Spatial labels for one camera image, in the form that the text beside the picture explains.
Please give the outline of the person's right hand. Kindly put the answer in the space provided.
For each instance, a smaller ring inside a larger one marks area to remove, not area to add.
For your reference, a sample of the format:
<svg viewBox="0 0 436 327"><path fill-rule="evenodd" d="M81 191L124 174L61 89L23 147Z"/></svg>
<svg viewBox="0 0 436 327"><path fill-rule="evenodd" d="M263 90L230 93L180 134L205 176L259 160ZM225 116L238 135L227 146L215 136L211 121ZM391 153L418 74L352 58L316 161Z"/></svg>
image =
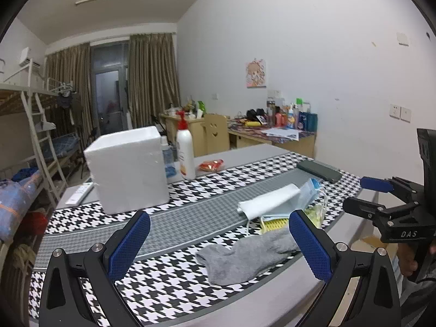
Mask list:
<svg viewBox="0 0 436 327"><path fill-rule="evenodd" d="M397 257L401 274L404 277L408 278L417 270L418 264L414 260L414 250L408 244L401 243L398 245Z"/></svg>

